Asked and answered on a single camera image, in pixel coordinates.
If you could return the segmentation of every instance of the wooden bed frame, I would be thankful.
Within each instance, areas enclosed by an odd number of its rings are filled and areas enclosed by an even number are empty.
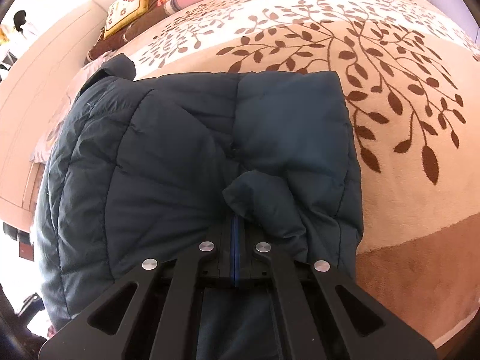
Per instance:
[[[30,161],[71,79],[105,24],[89,1],[46,31],[0,83],[0,219],[30,232],[43,164]]]

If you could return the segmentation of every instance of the triangular cutout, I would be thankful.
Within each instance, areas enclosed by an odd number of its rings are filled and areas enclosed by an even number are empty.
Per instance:
[[[335,290],[353,327],[361,337],[366,337],[385,325],[377,314],[360,302],[344,286],[336,286]]]
[[[88,318],[88,324],[105,334],[115,335],[136,290],[136,283],[128,283]]]

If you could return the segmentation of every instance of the round metal bolt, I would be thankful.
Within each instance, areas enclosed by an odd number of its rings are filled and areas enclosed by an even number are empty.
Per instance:
[[[318,272],[327,272],[330,269],[330,264],[327,261],[320,259],[315,262],[315,269]]]
[[[157,260],[156,259],[146,259],[142,263],[142,268],[145,269],[146,271],[151,271],[152,269],[157,268]]]
[[[255,249],[258,250],[260,253],[267,253],[272,249],[272,247],[268,242],[259,242],[255,246]]]
[[[215,247],[215,244],[210,241],[203,241],[198,247],[201,251],[212,251]]]

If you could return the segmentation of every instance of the dark puffer jacket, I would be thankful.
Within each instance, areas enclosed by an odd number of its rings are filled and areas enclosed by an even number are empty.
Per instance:
[[[350,276],[360,169],[337,74],[132,81],[119,55],[83,86],[46,165],[36,260],[59,329],[145,258],[175,258],[229,207],[304,262]],[[198,359],[274,359],[265,294],[205,298]]]

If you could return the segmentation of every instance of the beige blanket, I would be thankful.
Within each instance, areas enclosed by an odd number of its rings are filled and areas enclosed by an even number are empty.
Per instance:
[[[480,52],[433,5],[206,0],[118,52],[138,78],[338,72],[362,168],[358,283],[437,346],[478,309]]]

